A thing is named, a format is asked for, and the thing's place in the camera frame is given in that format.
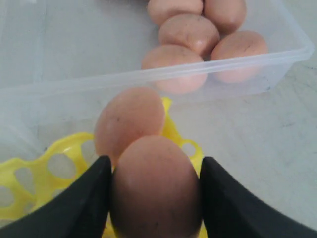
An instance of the yellow plastic holder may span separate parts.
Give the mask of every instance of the yellow plastic holder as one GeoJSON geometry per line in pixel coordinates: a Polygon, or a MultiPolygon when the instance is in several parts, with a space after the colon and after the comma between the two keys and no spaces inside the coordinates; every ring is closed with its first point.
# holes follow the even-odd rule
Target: yellow plastic holder
{"type": "MultiPolygon", "coordinates": [[[[180,147],[184,144],[192,144],[196,152],[190,156],[190,159],[195,167],[197,173],[200,173],[201,162],[203,159],[202,148],[193,140],[183,139],[177,131],[174,121],[171,119],[168,111],[172,105],[172,101],[169,98],[162,99],[165,111],[166,119],[163,129],[163,136],[170,138],[180,147]]],[[[54,193],[57,190],[65,190],[74,181],[76,181],[89,167],[89,164],[85,160],[82,152],[82,144],[93,140],[94,136],[90,133],[80,132],[68,137],[62,138],[53,143],[45,153],[33,161],[25,161],[20,158],[12,158],[0,163],[0,186],[9,189],[13,195],[14,202],[8,207],[0,207],[0,221],[15,221],[25,216],[25,208],[29,204],[33,205],[31,211],[35,211],[41,206],[45,205],[52,200],[54,193]],[[48,170],[48,160],[56,155],[64,154],[71,159],[76,166],[75,175],[70,178],[60,178],[53,175],[48,170]],[[33,185],[35,193],[28,192],[17,180],[15,171],[20,168],[28,168],[32,172],[33,185]]],[[[111,223],[106,224],[105,233],[103,238],[114,238],[114,232],[111,223]]],[[[206,229],[202,226],[200,238],[207,238],[206,229]]]]}

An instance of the egg shell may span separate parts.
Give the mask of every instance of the egg shell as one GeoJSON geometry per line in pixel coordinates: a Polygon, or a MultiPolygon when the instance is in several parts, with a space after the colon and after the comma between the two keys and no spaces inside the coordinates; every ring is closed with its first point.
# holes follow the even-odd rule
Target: egg shell
{"type": "Polygon", "coordinates": [[[235,32],[245,21],[245,0],[205,0],[204,15],[212,21],[220,33],[235,32]]]}
{"type": "MultiPolygon", "coordinates": [[[[223,38],[211,53],[211,60],[255,56],[268,53],[268,46],[259,33],[239,31],[223,38]]],[[[261,68],[252,66],[219,72],[216,78],[224,83],[240,83],[254,77],[261,68]]]]}
{"type": "Polygon", "coordinates": [[[96,153],[108,155],[113,166],[135,140],[146,135],[160,135],[165,110],[153,89],[135,87],[114,97],[102,111],[95,127],[96,153]]]}
{"type": "Polygon", "coordinates": [[[169,18],[182,13],[200,15],[203,8],[202,0],[150,0],[147,9],[151,20],[162,25],[169,18]]]}
{"type": "Polygon", "coordinates": [[[170,139],[131,144],[113,172],[110,217],[118,238],[195,238],[202,222],[198,176],[170,139]]]}
{"type": "Polygon", "coordinates": [[[161,44],[190,48],[201,56],[210,54],[220,40],[216,26],[203,16],[180,14],[168,19],[158,33],[161,44]]]}
{"type": "MultiPolygon", "coordinates": [[[[142,60],[142,69],[176,66],[190,63],[204,62],[194,51],[178,45],[162,45],[150,50],[142,60]]],[[[203,86],[206,74],[183,76],[168,80],[159,80],[154,85],[167,93],[191,93],[203,86]]]]}

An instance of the brown egg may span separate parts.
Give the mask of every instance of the brown egg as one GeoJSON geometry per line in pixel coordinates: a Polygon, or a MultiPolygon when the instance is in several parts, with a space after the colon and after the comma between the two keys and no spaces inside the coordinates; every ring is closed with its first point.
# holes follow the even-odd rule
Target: brown egg
{"type": "Polygon", "coordinates": [[[113,172],[110,217],[118,238],[195,238],[202,222],[198,176],[163,136],[143,137],[113,172]]]}
{"type": "Polygon", "coordinates": [[[180,14],[168,19],[158,33],[161,44],[175,44],[190,48],[201,56],[210,54],[220,40],[215,25],[195,14],[180,14]]]}
{"type": "MultiPolygon", "coordinates": [[[[194,51],[178,45],[163,45],[149,51],[142,60],[142,69],[169,67],[190,63],[201,63],[204,60],[194,51]]],[[[206,74],[183,76],[174,79],[160,80],[154,85],[167,93],[191,93],[203,86],[206,74]]]]}
{"type": "Polygon", "coordinates": [[[108,155],[113,166],[135,140],[160,135],[165,110],[160,96],[150,88],[127,89],[114,97],[102,111],[95,127],[98,155],[108,155]]]}
{"type": "Polygon", "coordinates": [[[204,14],[220,33],[230,34],[243,24],[247,6],[245,0],[205,0],[204,14]]]}
{"type": "MultiPolygon", "coordinates": [[[[223,38],[211,53],[211,60],[254,56],[268,53],[265,39],[254,31],[239,31],[223,38]]],[[[219,72],[216,78],[225,83],[240,83],[259,72],[259,67],[248,67],[219,72]]]]}
{"type": "Polygon", "coordinates": [[[162,25],[169,18],[182,13],[200,15],[204,4],[202,0],[150,0],[148,14],[157,25],[162,25]]]}

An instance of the yellow egg tray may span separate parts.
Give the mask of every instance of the yellow egg tray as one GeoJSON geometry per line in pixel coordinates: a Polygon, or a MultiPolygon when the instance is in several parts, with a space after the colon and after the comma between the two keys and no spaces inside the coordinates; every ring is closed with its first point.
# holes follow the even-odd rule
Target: yellow egg tray
{"type": "MultiPolygon", "coordinates": [[[[163,136],[170,138],[180,147],[185,144],[192,144],[196,152],[190,156],[190,159],[197,173],[200,173],[201,163],[203,159],[202,148],[193,140],[183,139],[178,133],[174,121],[168,114],[172,101],[169,98],[163,98],[163,104],[166,111],[165,125],[163,136]]],[[[25,208],[32,204],[32,210],[52,200],[56,191],[65,190],[74,181],[76,181],[89,167],[82,152],[82,144],[93,140],[94,136],[90,133],[80,132],[53,143],[45,153],[33,161],[25,161],[21,158],[12,158],[3,163],[0,163],[0,187],[5,187],[10,190],[13,195],[14,202],[7,207],[0,207],[0,221],[15,221],[25,216],[25,208]],[[60,178],[53,175],[48,170],[48,160],[57,154],[64,154],[71,159],[76,166],[76,173],[70,179],[60,178]],[[15,171],[20,168],[28,168],[32,172],[34,194],[28,192],[17,180],[15,171]]],[[[207,238],[206,229],[204,226],[201,229],[200,238],[207,238]]],[[[111,223],[108,222],[105,228],[103,238],[115,238],[111,223]]]]}

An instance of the plastic container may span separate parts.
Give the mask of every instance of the plastic container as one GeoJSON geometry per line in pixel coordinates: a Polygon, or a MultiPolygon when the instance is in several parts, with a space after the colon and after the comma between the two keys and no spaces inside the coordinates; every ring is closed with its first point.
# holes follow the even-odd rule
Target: plastic container
{"type": "Polygon", "coordinates": [[[91,131],[93,123],[82,122],[95,119],[113,96],[156,80],[208,74],[204,87],[194,93],[162,93],[175,104],[266,92],[314,51],[280,0],[246,0],[248,15],[241,29],[262,34],[269,54],[141,71],[143,55],[158,45],[158,27],[147,15],[146,2],[0,0],[0,111],[14,110],[12,117],[19,118],[9,124],[15,145],[22,139],[26,145],[38,140],[47,146],[67,134],[91,131]],[[261,71],[241,84],[214,78],[221,71],[251,67],[261,71]],[[54,134],[59,125],[74,121],[78,127],[66,126],[65,134],[39,138],[39,128],[54,134]]]}

